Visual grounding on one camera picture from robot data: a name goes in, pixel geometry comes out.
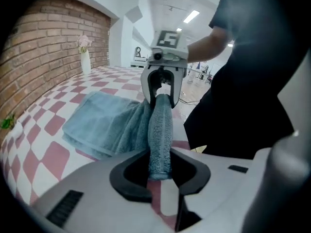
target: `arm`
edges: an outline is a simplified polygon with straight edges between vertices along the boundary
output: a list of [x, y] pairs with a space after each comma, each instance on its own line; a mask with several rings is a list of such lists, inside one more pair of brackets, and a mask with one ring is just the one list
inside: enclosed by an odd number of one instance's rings
[[226, 30], [215, 26], [209, 36], [188, 46], [188, 63], [215, 58], [225, 49], [230, 40]]

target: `brick wall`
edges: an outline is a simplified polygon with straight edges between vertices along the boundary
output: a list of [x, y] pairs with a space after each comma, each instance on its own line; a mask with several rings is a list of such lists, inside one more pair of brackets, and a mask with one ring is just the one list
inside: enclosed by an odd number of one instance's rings
[[0, 59], [0, 119], [19, 116], [46, 91], [82, 71], [85, 34], [92, 68], [109, 64], [110, 18], [76, 0], [37, 0], [12, 29]]

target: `pink and white checkered pattern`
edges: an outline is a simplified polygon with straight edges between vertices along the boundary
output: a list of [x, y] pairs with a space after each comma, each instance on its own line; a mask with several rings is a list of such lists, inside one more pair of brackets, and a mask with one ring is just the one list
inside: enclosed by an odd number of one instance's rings
[[[91, 91], [143, 101], [141, 73], [141, 68], [98, 67], [89, 75], [80, 74], [57, 85], [30, 106], [20, 118], [22, 135], [14, 139], [8, 133], [0, 150], [0, 163], [13, 195], [32, 204], [74, 170], [93, 162], [91, 156], [62, 139], [63, 124]], [[177, 109], [173, 109], [173, 125], [173, 147], [189, 149]], [[176, 215], [164, 215], [160, 210], [160, 204], [167, 204], [160, 202], [161, 182], [149, 182], [148, 187], [155, 198], [155, 212], [173, 226]]]

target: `ceiling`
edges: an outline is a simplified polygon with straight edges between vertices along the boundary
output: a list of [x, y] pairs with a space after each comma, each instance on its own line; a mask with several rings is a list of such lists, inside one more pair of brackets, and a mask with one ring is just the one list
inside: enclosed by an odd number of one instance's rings
[[[150, 0], [150, 2], [155, 31], [174, 31], [181, 28], [187, 36], [187, 44], [211, 33], [208, 24], [216, 11], [217, 4], [210, 0]], [[193, 10], [199, 11], [200, 14], [188, 24], [184, 23], [184, 19]], [[231, 51], [232, 48], [227, 47], [218, 58], [227, 61]]]

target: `gray towel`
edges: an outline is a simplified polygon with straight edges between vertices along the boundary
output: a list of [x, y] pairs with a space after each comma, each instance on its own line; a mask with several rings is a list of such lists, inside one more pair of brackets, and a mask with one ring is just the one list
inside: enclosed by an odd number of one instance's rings
[[170, 178], [173, 123], [168, 95], [157, 96], [152, 111], [146, 100], [139, 103], [91, 92], [64, 124], [63, 131], [68, 143], [99, 160], [150, 148], [151, 178]]

